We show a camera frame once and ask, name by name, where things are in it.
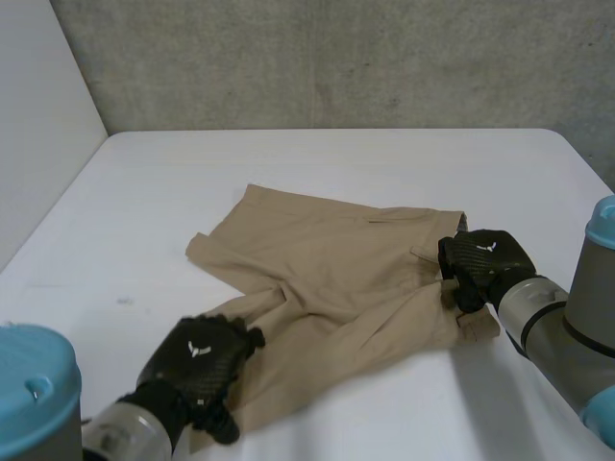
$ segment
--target concrete wall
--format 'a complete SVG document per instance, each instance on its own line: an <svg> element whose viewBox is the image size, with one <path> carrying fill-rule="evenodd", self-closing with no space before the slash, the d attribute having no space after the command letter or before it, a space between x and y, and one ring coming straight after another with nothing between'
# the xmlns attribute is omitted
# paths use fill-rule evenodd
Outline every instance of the concrete wall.
<svg viewBox="0 0 615 461"><path fill-rule="evenodd" d="M52 4L112 133L542 127L615 187L612 0Z"/></svg>
<svg viewBox="0 0 615 461"><path fill-rule="evenodd" d="M107 138L48 0L0 1L0 271Z"/></svg>

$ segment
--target white logo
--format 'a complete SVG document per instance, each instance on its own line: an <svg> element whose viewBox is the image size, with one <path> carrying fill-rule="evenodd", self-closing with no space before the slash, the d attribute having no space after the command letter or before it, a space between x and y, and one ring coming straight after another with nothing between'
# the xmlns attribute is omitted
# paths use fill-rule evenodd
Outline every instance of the white logo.
<svg viewBox="0 0 615 461"><path fill-rule="evenodd" d="M192 358L211 352L211 347L206 347L204 349L195 348L194 346L192 346L192 341L188 341L188 349L192 354Z"/></svg>
<svg viewBox="0 0 615 461"><path fill-rule="evenodd" d="M498 242L493 242L493 245L491 245L490 247L482 247L480 245L477 245L477 248L479 250L485 250L486 252L491 252L493 253L493 251L496 249L496 246L498 245Z"/></svg>

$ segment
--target light blue robot joint cap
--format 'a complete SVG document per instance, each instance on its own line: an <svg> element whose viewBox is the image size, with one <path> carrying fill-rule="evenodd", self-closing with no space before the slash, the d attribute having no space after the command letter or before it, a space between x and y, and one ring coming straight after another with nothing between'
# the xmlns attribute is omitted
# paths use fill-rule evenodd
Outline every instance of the light blue robot joint cap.
<svg viewBox="0 0 615 461"><path fill-rule="evenodd" d="M615 386L594 396L581 411L583 424L615 449Z"/></svg>
<svg viewBox="0 0 615 461"><path fill-rule="evenodd" d="M81 374L63 336L33 325L0 327L0 460L33 449L78 411Z"/></svg>
<svg viewBox="0 0 615 461"><path fill-rule="evenodd" d="M615 250L615 195L605 197L596 204L585 235L592 242Z"/></svg>

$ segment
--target gray wall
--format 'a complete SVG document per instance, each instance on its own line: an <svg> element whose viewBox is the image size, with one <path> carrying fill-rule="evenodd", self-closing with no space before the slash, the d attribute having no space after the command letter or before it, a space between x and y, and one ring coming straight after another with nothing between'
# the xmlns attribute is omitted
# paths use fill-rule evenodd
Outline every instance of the gray wall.
<svg viewBox="0 0 615 461"><path fill-rule="evenodd" d="M52 0L109 132L542 127L615 188L613 0Z"/></svg>

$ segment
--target beige pants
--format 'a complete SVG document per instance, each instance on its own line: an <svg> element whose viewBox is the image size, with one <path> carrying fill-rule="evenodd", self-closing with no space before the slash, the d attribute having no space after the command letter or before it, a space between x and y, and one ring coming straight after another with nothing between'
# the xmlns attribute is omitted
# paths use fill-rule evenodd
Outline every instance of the beige pants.
<svg viewBox="0 0 615 461"><path fill-rule="evenodd" d="M262 328L229 408L243 432L411 353L497 336L486 309L443 305L438 240L463 213L373 208L249 185L188 258L246 296L215 309ZM192 449L210 443L195 433Z"/></svg>

